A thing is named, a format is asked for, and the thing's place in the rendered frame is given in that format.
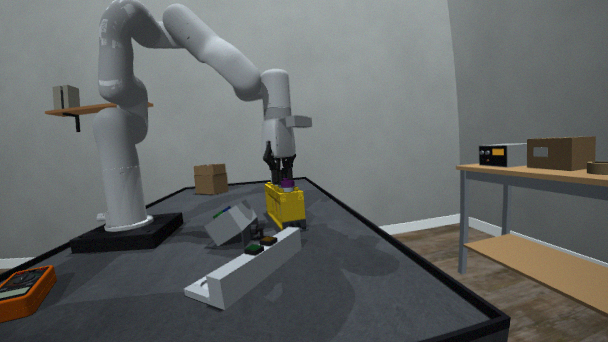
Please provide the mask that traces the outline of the small brown cardboard box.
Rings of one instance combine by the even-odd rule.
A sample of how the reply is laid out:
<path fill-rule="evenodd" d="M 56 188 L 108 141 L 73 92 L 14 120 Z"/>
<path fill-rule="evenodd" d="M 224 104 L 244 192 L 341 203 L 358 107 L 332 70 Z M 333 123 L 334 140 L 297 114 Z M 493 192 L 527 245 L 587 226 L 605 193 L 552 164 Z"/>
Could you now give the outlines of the small brown cardboard box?
<path fill-rule="evenodd" d="M 194 166 L 194 181 L 196 194 L 215 195 L 229 191 L 225 164 Z"/>

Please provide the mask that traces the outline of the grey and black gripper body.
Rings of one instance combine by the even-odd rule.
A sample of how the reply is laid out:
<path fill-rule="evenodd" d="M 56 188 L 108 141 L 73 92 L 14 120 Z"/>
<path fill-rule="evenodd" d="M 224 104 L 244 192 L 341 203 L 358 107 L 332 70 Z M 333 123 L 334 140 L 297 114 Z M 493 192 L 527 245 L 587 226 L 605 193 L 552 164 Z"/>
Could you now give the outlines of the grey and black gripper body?
<path fill-rule="evenodd" d="M 264 156 L 268 141 L 271 142 L 271 155 L 274 158 L 291 157 L 295 155 L 295 137 L 292 127 L 286 127 L 286 119 L 266 119 L 262 124 L 262 156 Z M 267 143 L 266 143 L 267 142 Z"/>

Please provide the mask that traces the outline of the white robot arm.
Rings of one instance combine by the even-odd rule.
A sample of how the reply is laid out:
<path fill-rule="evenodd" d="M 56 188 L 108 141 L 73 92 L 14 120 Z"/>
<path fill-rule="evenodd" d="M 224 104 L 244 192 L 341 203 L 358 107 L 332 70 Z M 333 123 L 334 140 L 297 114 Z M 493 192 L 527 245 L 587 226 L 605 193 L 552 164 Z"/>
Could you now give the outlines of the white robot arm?
<path fill-rule="evenodd" d="M 108 208 L 96 220 L 106 221 L 108 232 L 136 229 L 154 221 L 146 213 L 135 147 L 148 132 L 148 94 L 133 72 L 131 37 L 146 48 L 185 48 L 224 77 L 240 100 L 263 99 L 264 120 L 286 119 L 286 127 L 312 127 L 312 118 L 291 114 L 286 71 L 271 69 L 260 75 L 249 59 L 184 5 L 168 6 L 162 19 L 157 22 L 138 0 L 115 0 L 100 20 L 98 90 L 118 107 L 99 111 L 93 120 Z"/>

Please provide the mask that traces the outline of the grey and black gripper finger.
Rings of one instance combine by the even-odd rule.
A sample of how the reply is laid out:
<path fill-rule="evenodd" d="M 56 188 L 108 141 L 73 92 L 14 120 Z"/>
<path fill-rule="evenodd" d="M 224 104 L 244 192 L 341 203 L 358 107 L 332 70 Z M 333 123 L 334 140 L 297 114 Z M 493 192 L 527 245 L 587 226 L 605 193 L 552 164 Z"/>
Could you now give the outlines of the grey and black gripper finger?
<path fill-rule="evenodd" d="M 268 141 L 263 160 L 268 164 L 271 174 L 272 174 L 272 184 L 273 185 L 281 185 L 281 181 L 283 181 L 282 170 L 280 170 L 281 166 L 281 158 L 274 158 L 271 155 L 271 142 Z M 276 162 L 275 162 L 276 160 Z"/>
<path fill-rule="evenodd" d="M 296 153 L 294 156 L 281 158 L 282 164 L 283 164 L 283 168 L 282 168 L 283 178 L 289 178 L 289 180 L 293 180 L 292 167 L 293 167 L 293 162 L 294 162 L 295 157 L 296 157 Z M 285 159 L 287 159 L 287 160 L 285 160 Z"/>

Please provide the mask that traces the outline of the orange pocket multimeter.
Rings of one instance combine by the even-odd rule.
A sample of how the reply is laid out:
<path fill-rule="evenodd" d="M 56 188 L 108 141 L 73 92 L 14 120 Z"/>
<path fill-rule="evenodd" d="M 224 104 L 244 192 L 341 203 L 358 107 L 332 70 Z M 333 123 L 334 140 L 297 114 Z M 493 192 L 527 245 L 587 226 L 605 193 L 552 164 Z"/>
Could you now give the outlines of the orange pocket multimeter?
<path fill-rule="evenodd" d="M 56 281 L 52 265 L 12 274 L 0 285 L 0 323 L 34 314 Z"/>

